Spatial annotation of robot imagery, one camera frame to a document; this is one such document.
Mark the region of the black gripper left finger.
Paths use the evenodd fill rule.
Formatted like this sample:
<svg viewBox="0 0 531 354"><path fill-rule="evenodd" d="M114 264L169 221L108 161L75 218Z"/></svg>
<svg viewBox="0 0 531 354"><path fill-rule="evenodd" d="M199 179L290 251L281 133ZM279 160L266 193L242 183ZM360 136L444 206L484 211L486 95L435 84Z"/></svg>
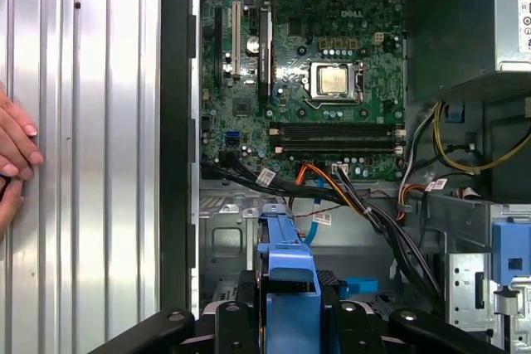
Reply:
<svg viewBox="0 0 531 354"><path fill-rule="evenodd" d="M161 310L93 353L258 353L255 273L242 271L232 300L209 303L199 318L175 308Z"/></svg>

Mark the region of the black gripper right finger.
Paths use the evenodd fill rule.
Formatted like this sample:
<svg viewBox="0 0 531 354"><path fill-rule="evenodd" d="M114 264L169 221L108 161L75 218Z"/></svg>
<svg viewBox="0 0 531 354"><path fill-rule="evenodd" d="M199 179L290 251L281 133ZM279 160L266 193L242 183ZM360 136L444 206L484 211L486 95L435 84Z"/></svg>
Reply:
<svg viewBox="0 0 531 354"><path fill-rule="evenodd" d="M324 300L323 353L501 353L485 340L420 309L399 308L386 319L365 302L340 298L347 284L318 272Z"/></svg>

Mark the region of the person's hand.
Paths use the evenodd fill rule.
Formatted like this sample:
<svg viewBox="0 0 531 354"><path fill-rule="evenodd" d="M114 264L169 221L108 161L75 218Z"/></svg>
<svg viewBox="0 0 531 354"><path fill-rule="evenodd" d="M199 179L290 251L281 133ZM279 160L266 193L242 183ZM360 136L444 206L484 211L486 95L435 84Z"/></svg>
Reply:
<svg viewBox="0 0 531 354"><path fill-rule="evenodd" d="M19 105L7 96L1 83L1 238L21 207L24 182L34 176L33 168L44 156L33 139L37 127Z"/></svg>

